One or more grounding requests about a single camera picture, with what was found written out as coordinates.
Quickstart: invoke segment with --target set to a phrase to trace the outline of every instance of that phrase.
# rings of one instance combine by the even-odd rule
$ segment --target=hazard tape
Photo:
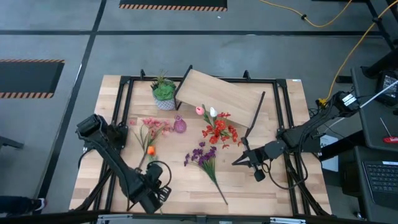
[[[52,98],[54,93],[0,93],[0,98],[35,98],[35,99],[49,99]]]
[[[121,9],[156,9],[156,10],[186,10],[186,11],[227,11],[226,7],[210,7],[210,6],[159,6],[159,5],[143,5],[143,4],[120,4]]]
[[[0,59],[0,62],[60,62],[60,63],[65,63],[65,60],[50,60],[50,59]]]

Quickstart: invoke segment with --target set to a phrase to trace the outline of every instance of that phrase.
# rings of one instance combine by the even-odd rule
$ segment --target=small glass vase
[[[182,119],[181,115],[175,115],[174,131],[176,133],[184,133],[187,130],[187,124]]]

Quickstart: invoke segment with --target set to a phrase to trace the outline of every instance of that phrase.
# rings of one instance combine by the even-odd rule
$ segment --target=concrete floor
[[[3,0],[0,2],[0,31],[91,30],[100,2]],[[308,14],[317,24],[332,19],[345,5],[311,0],[278,2]],[[374,5],[378,12],[386,7],[384,1],[374,1]],[[365,31],[371,19],[366,5],[356,3],[341,19],[324,30]],[[398,24],[390,13],[384,22],[391,35],[397,37]],[[107,0],[99,30],[318,29],[304,23],[292,12],[257,0],[228,0],[228,12],[132,11],[119,9],[118,0]],[[21,151],[7,147],[0,151],[1,195],[35,197],[37,194],[88,39],[89,35],[0,35],[0,58],[66,61],[52,99],[0,100],[0,135],[25,143]],[[103,75],[138,75],[139,70],[144,69],[152,75],[168,70],[169,75],[182,76],[190,64],[195,69],[222,77],[241,77],[243,71],[249,70],[252,77],[302,79],[308,107],[314,107],[314,101],[327,94],[335,72],[358,40],[359,37],[306,35],[97,35],[47,194],[49,205],[44,213],[68,210],[83,147],[77,139],[75,127],[92,114]],[[382,38],[369,37],[355,51],[342,74],[349,75],[350,67],[371,65],[388,51]],[[350,85],[337,84],[334,90],[350,88]],[[358,117],[346,119],[333,128],[342,135],[359,129]],[[358,209],[355,199],[343,195],[341,188],[328,185],[327,189],[333,214],[354,218],[352,212]]]

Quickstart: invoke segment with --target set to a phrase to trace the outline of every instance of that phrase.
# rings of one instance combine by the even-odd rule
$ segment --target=yellow cable
[[[293,12],[297,13],[297,14],[300,15],[300,16],[303,16],[303,14],[302,14],[301,12],[298,12],[297,10],[292,9],[291,7],[280,6],[280,5],[278,5],[278,4],[274,4],[274,3],[271,3],[271,2],[268,2],[268,1],[265,1],[265,0],[260,0],[260,2],[266,3],[266,4],[271,5],[271,6],[279,7],[279,8],[282,8],[282,9],[287,9],[287,10],[290,10],[290,11],[293,11]],[[342,13],[347,9],[347,7],[351,4],[351,2],[353,2],[353,0],[349,0],[349,2],[348,2],[347,5],[344,7],[344,9],[341,10],[341,12],[340,12],[339,14],[337,14],[337,16],[336,16],[334,19],[332,19],[330,22],[328,22],[328,23],[326,23],[326,24],[323,24],[323,25],[316,25],[316,24],[312,23],[311,21],[309,21],[309,20],[307,19],[307,17],[304,17],[304,19],[305,19],[311,26],[314,26],[314,27],[317,27],[317,28],[326,27],[326,26],[332,24],[337,18],[339,18],[340,15],[342,15]]]
[[[394,1],[393,3],[391,3],[391,5],[389,5],[384,11],[382,11],[378,17],[378,19],[380,19],[393,5],[397,4],[398,0]],[[331,83],[330,89],[329,89],[329,94],[326,98],[324,99],[319,99],[319,102],[321,103],[321,105],[325,105],[325,103],[329,100],[330,96],[331,96],[331,91],[333,90],[333,86],[335,85],[337,76],[340,74],[341,70],[344,68],[344,66],[346,65],[349,57],[353,54],[353,52],[357,49],[357,47],[360,45],[360,43],[365,39],[366,35],[369,33],[369,31],[374,27],[376,23],[373,22],[372,25],[369,27],[369,29],[363,34],[362,38],[358,41],[358,43],[355,45],[355,47],[351,50],[351,52],[347,55],[346,59],[344,60],[343,64],[340,66],[340,68],[338,69],[335,78],[333,79],[333,82]]]

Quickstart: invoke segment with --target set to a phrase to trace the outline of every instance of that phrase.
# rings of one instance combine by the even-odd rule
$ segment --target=white cable
[[[391,87],[393,87],[395,84],[398,83],[398,80],[395,81],[393,84],[389,85],[387,88],[381,90],[378,94],[374,95],[374,97],[372,97],[370,100],[368,100],[367,102],[365,102],[364,104],[362,104],[359,108],[364,108],[364,106],[366,106],[368,103],[370,103],[372,100],[376,99],[376,97],[380,96],[381,94],[383,94],[386,90],[390,89]],[[335,124],[339,123],[340,121],[344,120],[345,118],[340,118],[339,120],[337,120],[336,122],[334,122],[333,124],[329,125],[328,128],[326,128],[326,130],[323,133],[326,133],[331,127],[333,127]]]

